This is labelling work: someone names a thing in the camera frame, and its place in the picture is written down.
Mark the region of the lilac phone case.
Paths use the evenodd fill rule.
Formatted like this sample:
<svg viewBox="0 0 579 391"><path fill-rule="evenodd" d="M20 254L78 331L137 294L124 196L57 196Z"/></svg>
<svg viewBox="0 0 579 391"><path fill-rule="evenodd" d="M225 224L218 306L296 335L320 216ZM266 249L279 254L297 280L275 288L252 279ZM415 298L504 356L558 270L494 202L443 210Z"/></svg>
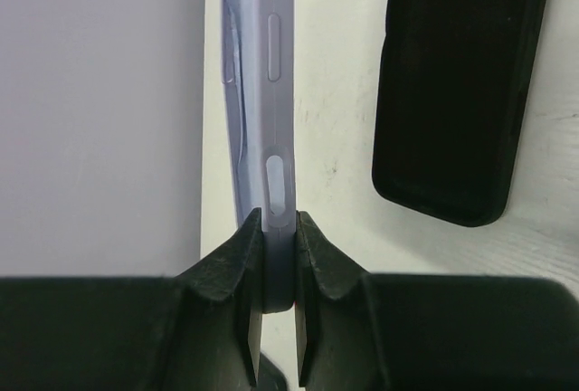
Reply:
<svg viewBox="0 0 579 391"><path fill-rule="evenodd" d="M295 0L221 0L221 8L236 221L261 211L262 307L277 313L295 299Z"/></svg>

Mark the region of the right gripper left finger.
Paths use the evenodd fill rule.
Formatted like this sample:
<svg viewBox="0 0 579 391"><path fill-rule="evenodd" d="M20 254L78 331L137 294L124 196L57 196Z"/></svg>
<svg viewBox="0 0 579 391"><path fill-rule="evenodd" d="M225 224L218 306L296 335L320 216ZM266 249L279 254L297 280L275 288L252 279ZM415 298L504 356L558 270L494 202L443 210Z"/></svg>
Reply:
<svg viewBox="0 0 579 391"><path fill-rule="evenodd" d="M4 277L4 390L253 390L261 213L176 277Z"/></svg>

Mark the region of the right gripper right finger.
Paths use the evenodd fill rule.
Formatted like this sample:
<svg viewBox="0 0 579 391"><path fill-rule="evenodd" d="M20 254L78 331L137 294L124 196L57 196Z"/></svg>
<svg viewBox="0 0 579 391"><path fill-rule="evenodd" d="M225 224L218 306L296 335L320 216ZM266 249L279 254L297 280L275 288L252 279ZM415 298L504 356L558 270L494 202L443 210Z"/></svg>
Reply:
<svg viewBox="0 0 579 391"><path fill-rule="evenodd" d="M578 387L578 302L555 281L371 273L302 212L296 297L308 390Z"/></svg>

